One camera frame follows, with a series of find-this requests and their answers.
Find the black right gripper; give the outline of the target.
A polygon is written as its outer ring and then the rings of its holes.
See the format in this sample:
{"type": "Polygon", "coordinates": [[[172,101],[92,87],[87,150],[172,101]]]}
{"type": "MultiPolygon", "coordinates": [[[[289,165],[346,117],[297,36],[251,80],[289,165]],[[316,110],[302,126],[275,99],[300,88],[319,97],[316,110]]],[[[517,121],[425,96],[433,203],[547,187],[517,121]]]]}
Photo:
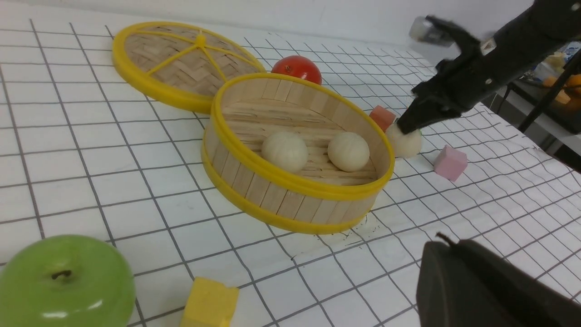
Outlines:
{"type": "Polygon", "coordinates": [[[413,87],[415,100],[398,118],[396,125],[407,135],[448,118],[463,114],[514,78],[508,66],[511,55],[492,47],[485,51],[481,41],[461,41],[460,54],[440,61],[437,73],[413,87]]]}

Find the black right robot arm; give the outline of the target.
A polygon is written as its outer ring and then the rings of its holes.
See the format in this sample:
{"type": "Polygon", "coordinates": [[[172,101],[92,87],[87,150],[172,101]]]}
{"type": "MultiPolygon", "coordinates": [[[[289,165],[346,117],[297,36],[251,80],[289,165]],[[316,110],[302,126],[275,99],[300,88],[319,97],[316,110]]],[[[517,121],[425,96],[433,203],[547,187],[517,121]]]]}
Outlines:
{"type": "Polygon", "coordinates": [[[417,17],[409,32],[414,40],[456,44],[459,55],[438,62],[436,74],[413,87],[414,100],[396,123],[399,130],[409,134],[459,118],[561,46],[578,40],[580,30],[578,0],[536,0],[484,41],[452,21],[417,17]]]}

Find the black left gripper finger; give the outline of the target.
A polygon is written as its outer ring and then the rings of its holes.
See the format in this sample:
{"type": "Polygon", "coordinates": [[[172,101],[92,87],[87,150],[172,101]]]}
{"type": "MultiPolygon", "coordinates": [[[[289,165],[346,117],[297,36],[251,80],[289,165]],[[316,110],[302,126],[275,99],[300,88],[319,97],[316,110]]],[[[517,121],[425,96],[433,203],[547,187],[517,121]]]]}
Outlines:
{"type": "Polygon", "coordinates": [[[416,300],[422,327],[578,327],[581,307],[481,244],[423,247],[416,300]]]}

